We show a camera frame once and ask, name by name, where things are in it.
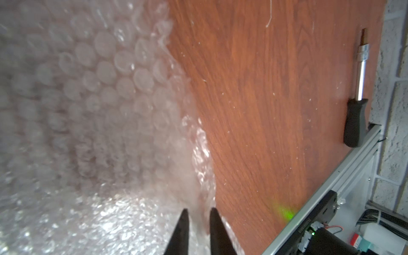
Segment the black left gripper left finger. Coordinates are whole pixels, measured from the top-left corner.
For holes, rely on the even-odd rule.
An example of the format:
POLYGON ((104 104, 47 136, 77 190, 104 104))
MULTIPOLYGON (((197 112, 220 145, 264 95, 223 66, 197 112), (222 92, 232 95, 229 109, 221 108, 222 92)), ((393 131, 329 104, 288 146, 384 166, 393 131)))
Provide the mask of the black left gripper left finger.
POLYGON ((173 234, 164 251, 164 255, 188 255, 189 252, 189 213, 185 208, 175 225, 173 234))

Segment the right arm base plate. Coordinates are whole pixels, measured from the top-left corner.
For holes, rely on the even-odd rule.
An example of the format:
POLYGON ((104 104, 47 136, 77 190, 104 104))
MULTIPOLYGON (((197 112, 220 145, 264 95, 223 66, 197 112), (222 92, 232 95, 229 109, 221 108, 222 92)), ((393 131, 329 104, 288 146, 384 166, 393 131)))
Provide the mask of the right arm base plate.
POLYGON ((337 192, 330 190, 315 204, 301 221, 292 224, 287 237, 279 245, 277 255, 302 255, 316 231, 332 220, 337 212, 337 192))

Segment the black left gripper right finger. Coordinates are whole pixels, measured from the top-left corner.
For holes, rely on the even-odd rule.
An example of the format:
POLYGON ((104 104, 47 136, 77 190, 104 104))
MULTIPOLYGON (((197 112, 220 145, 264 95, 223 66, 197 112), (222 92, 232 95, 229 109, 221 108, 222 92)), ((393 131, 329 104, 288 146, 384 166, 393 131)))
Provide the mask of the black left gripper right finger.
POLYGON ((211 255, 237 255, 218 210, 213 207, 209 218, 211 255))

